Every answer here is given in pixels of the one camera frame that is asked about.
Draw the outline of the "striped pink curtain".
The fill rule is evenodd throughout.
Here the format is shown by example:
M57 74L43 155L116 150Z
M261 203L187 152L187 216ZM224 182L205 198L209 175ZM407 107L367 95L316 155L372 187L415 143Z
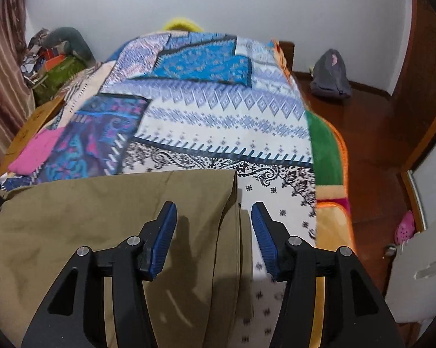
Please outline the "striped pink curtain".
M15 135L35 110L21 73L26 52L26 0L0 0L0 164Z

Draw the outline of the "wooden lap tray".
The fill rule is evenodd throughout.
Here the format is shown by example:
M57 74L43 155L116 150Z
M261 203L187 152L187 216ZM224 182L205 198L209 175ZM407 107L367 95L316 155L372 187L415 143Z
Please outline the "wooden lap tray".
M52 101L40 105L33 112L8 147L0 164L0 177L8 171L9 165L17 159L23 148L28 145L28 142L37 132L58 114L64 104L64 97L56 97Z

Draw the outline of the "olive green pants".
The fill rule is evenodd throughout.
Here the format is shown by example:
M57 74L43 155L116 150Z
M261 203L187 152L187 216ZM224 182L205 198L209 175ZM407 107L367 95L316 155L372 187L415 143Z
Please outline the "olive green pants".
M162 271L143 226L177 223ZM229 347L252 316L252 244L234 171L163 171L0 191L0 347Z

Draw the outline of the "orange fleece blanket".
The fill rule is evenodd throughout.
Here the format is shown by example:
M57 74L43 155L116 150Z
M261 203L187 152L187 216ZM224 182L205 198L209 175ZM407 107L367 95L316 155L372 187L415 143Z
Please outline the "orange fleece blanket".
M275 59L287 79L292 70L293 42L271 41ZM306 94L301 92L308 115L314 155L317 212L316 248L335 251L340 246L356 250L348 201L348 151L341 134L330 122L316 114ZM319 347L323 331L325 281L316 280L314 316L308 347Z

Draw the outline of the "pink folded cloth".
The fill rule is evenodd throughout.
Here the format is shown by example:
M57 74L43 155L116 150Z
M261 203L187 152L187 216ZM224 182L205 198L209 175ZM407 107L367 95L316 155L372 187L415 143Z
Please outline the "pink folded cloth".
M19 156L8 165L7 169L18 175L31 175L48 159L64 129L64 127L55 130L44 129L39 132L28 142Z

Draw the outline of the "yellow pillow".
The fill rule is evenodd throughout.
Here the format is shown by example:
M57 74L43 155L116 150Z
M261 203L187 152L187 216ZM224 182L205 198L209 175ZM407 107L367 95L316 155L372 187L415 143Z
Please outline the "yellow pillow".
M164 31L181 31L181 32L203 32L204 29L194 21L184 17L176 17L168 21L164 27Z

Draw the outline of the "blue patchwork bed cover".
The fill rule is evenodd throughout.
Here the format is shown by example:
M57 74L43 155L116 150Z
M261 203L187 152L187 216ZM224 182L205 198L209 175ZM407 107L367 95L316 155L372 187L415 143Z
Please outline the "blue patchwork bed cover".
M315 241L308 121L275 46L219 33L133 39L85 80L50 125L58 139L0 208L0 327L20 344L81 246L124 243L166 202L177 224L143 285L160 347L267 347L285 284L267 273L251 223L263 203Z

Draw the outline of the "pink croc shoe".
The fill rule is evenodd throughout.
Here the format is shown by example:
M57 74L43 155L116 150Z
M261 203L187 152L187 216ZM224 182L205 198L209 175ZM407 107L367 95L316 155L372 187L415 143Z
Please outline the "pink croc shoe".
M396 245L403 244L411 239L415 234L415 219L412 211L408 211L402 218L394 232L394 242Z

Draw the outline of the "brown wooden door frame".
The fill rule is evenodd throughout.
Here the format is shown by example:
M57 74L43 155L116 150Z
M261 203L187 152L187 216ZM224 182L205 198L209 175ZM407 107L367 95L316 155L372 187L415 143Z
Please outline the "brown wooden door frame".
M415 170L436 144L436 12L428 0L411 2L408 48L387 126L401 171Z

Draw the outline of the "grey backpack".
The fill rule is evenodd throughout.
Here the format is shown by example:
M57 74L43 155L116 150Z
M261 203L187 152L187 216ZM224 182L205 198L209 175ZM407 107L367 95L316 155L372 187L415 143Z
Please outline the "grey backpack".
M317 97L347 99L353 95L345 62L337 50L329 49L317 60L310 89Z

